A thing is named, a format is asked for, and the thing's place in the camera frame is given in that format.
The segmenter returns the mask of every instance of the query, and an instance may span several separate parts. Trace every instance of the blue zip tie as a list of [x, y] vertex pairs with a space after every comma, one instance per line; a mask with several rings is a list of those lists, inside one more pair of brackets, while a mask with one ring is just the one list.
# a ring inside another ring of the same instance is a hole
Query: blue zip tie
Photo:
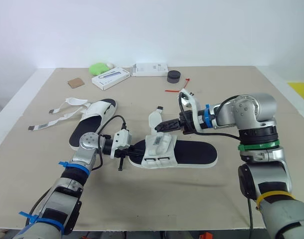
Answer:
[[33, 223], [33, 224], [34, 223], [50, 223], [52, 225], [55, 225], [55, 226], [59, 227], [62, 235], [64, 233], [63, 225], [56, 220], [49, 219], [49, 218], [39, 218], [38, 215], [30, 215], [30, 214], [25, 213], [25, 212], [19, 212], [19, 214], [26, 217], [26, 218], [29, 218], [30, 223]]
[[213, 125], [212, 125], [212, 122], [210, 120], [209, 113], [208, 113], [209, 110], [210, 110], [210, 105], [206, 104], [205, 105], [205, 110], [204, 110], [204, 120], [205, 120], [205, 123], [206, 123], [208, 128], [213, 128]]
[[79, 164], [76, 164], [76, 163], [61, 162], [61, 161], [58, 164], [62, 165], [65, 168], [79, 168], [82, 171], [84, 171], [88, 176], [90, 175], [90, 171], [82, 165], [79, 165]]

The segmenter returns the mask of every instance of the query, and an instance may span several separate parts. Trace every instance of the orange object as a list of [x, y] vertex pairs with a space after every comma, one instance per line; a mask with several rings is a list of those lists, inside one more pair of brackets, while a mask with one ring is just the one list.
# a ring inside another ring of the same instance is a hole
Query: orange object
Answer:
[[213, 239], [213, 234], [206, 232], [203, 235], [200, 235], [198, 239]]
[[[190, 81], [190, 78], [186, 78], [185, 80], [186, 80], [186, 82], [185, 82], [185, 85], [183, 86], [183, 88], [186, 87], [187, 83]], [[176, 92], [177, 93], [177, 92], [180, 92], [180, 91], [165, 90], [165, 92]]]

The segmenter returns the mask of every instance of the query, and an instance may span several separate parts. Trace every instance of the small white box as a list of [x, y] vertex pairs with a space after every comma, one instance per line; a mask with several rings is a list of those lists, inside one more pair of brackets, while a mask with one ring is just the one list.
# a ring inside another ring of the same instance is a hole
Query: small white box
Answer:
[[132, 67], [132, 76], [167, 76], [165, 63], [137, 63]]
[[92, 78], [92, 83], [99, 87], [101, 90], [106, 90], [115, 84], [130, 77], [130, 72], [120, 67], [113, 68], [101, 75]]

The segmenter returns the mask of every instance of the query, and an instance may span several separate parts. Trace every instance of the brown cardboard piece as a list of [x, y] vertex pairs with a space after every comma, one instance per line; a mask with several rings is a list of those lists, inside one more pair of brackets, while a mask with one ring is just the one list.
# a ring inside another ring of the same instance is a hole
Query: brown cardboard piece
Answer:
[[68, 81], [68, 84], [71, 88], [74, 89], [74, 88], [84, 85], [84, 82], [80, 78], [75, 78], [73, 80]]

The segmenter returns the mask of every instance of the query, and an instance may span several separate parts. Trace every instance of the red wire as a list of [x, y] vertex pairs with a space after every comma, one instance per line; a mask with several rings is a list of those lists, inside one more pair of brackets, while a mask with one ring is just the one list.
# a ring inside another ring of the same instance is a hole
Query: red wire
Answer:
[[166, 92], [180, 92], [180, 91], [171, 91], [171, 90], [165, 90]]
[[[185, 82], [185, 85], [183, 86], [183, 88], [186, 87], [187, 83], [190, 81], [190, 78], [186, 78], [185, 80], [186, 80], [186, 82]], [[177, 93], [177, 92], [180, 92], [180, 91], [165, 90], [165, 92], [176, 92]]]

